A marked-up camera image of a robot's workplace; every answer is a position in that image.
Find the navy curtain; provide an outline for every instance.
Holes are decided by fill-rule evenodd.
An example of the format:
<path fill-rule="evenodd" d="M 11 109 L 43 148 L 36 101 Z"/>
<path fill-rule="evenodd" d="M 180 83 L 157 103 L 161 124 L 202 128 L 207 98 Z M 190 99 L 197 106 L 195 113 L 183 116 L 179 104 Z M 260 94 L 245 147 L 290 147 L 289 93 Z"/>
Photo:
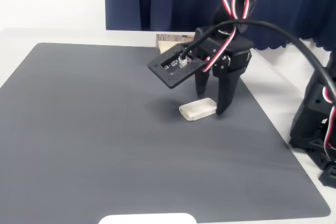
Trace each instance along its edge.
<path fill-rule="evenodd" d="M 105 0 L 109 30 L 194 31 L 212 23 L 220 0 Z M 336 48 L 336 0 L 258 0 L 252 18 L 276 24 L 318 47 Z M 272 31 L 244 33 L 259 50 L 285 47 Z"/>

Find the circuit board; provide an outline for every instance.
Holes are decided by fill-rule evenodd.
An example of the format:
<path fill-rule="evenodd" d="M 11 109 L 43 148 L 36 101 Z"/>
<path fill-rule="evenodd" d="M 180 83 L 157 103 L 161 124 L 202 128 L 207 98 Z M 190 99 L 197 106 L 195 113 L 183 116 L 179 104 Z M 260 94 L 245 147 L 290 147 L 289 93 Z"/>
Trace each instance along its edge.
<path fill-rule="evenodd" d="M 178 59 L 173 60 L 170 64 L 164 66 L 164 69 L 168 71 L 171 75 L 174 75 L 176 71 L 178 71 L 181 68 L 182 66 L 179 63 Z"/>

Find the white object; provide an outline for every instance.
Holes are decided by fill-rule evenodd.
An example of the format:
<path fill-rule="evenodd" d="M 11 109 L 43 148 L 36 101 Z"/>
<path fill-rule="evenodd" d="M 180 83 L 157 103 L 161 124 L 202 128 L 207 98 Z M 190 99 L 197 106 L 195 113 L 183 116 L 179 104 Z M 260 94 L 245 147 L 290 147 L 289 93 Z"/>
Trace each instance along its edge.
<path fill-rule="evenodd" d="M 182 105 L 180 113 L 188 121 L 196 121 L 208 115 L 216 113 L 217 103 L 210 98 L 204 98 L 195 102 Z"/>
<path fill-rule="evenodd" d="M 99 224 L 196 224 L 189 214 L 109 215 Z"/>
<path fill-rule="evenodd" d="M 14 72 L 14 70 L 37 43 L 51 42 L 87 45 L 155 47 L 156 34 L 160 34 L 160 32 L 22 28 L 4 29 L 0 31 L 0 86 L 2 86 L 2 84 Z M 192 35 L 193 33 L 172 32 L 170 34 Z M 270 51 L 270 49 L 262 51 L 264 54 L 270 52 L 273 51 Z M 242 80 L 268 118 L 272 121 L 273 125 L 283 137 L 285 142 L 288 143 L 290 140 L 289 131 L 291 123 L 303 99 L 303 94 L 299 91 L 297 85 L 291 82 L 292 78 L 284 78 L 284 74 L 282 72 L 279 73 L 277 67 L 271 66 L 271 64 L 260 55 L 261 52 L 251 50 L 251 53 L 253 57 L 250 60 L 246 72 L 242 75 Z M 295 59 L 303 58 L 301 54 L 290 55 L 294 56 Z M 288 65 L 293 63 L 294 58 L 291 59 L 292 61 L 288 61 Z M 296 72 L 304 71 L 304 68 L 302 69 L 302 65 L 297 62 L 293 64 L 293 67 L 296 67 Z M 239 102 L 244 102 L 244 98 L 236 97 L 236 99 L 241 99 Z M 335 224 L 336 190 L 330 187 L 325 187 L 321 184 L 318 179 L 321 175 L 321 170 L 318 169 L 306 153 L 294 150 L 291 147 L 289 148 L 293 151 L 297 160 L 300 162 L 325 201 L 328 203 L 331 210 L 330 215 L 320 218 L 238 221 L 226 222 L 225 224 Z"/>
<path fill-rule="evenodd" d="M 178 62 L 179 62 L 180 65 L 182 66 L 182 68 L 185 67 L 185 66 L 188 64 L 188 60 L 187 60 L 187 58 L 185 58 L 184 60 L 182 60 L 182 59 L 179 57 L 178 60 L 179 60 Z"/>

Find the white table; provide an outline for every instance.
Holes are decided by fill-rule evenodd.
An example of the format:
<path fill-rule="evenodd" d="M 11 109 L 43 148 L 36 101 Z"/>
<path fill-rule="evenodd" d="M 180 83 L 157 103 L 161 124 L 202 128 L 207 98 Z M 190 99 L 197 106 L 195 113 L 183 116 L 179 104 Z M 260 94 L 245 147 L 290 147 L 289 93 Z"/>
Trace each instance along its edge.
<path fill-rule="evenodd" d="M 94 30 L 53 30 L 53 29 L 5 29 L 0 31 L 0 87 L 24 60 L 33 47 L 40 42 L 91 44 L 112 46 L 155 47 L 157 32 L 147 31 L 94 31 Z M 282 138 L 288 143 L 292 119 L 301 101 L 302 94 L 278 73 L 258 52 L 253 57 L 242 80 L 267 114 Z M 226 223 L 336 223 L 336 189 L 324 187 L 318 180 L 321 170 L 308 155 L 291 149 L 305 169 L 325 201 L 331 214 L 323 218 L 248 221 Z"/>

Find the gray mat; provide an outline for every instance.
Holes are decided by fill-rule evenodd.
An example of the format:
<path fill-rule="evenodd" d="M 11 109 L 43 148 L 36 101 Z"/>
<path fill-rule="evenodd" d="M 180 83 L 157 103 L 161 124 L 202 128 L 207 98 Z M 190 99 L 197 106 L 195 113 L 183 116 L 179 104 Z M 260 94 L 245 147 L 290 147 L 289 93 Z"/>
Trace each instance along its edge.
<path fill-rule="evenodd" d="M 38 44 L 0 89 L 0 222 L 98 223 L 186 212 L 197 222 L 326 216 L 329 207 L 245 85 L 196 122 L 190 78 L 154 48 Z M 216 98 L 210 79 L 208 97 Z"/>

